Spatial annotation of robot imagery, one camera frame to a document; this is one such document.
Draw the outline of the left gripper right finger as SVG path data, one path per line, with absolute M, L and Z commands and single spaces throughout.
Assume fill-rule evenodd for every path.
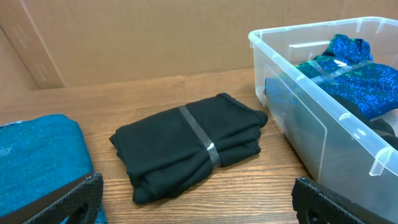
M 291 196 L 300 224 L 394 224 L 306 177 L 295 179 Z

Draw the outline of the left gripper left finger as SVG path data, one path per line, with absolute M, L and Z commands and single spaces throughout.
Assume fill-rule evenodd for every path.
M 103 176 L 91 172 L 1 217 L 1 223 L 94 223 L 101 210 Z

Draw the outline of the blue denim cloth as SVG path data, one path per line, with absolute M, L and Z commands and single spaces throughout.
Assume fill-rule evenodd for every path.
M 62 114 L 1 126 L 1 217 L 95 172 L 79 124 Z M 101 210 L 94 223 L 106 223 Z

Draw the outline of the black cloth with band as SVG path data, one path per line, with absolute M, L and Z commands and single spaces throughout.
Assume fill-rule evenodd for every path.
M 142 205 L 179 196 L 218 167 L 259 154 L 268 116 L 226 93 L 118 128 L 110 137 Z

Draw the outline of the black cloth bundle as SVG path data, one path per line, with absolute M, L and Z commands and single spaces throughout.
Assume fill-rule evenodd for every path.
M 372 129 L 376 134 L 383 138 L 383 140 L 389 143 L 395 150 L 397 150 L 397 136 L 395 135 L 391 125 L 385 122 L 382 118 L 371 121 L 362 115 L 359 107 L 356 104 L 337 95 L 332 95 L 331 97 L 344 106 L 350 113 L 355 115 L 355 117 L 357 117 L 367 127 Z

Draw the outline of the shiny blue sequin cloth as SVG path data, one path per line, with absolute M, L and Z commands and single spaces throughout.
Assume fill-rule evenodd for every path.
M 397 109 L 397 70 L 374 62 L 363 39 L 336 34 L 321 55 L 295 68 L 329 95 L 354 103 L 367 119 Z

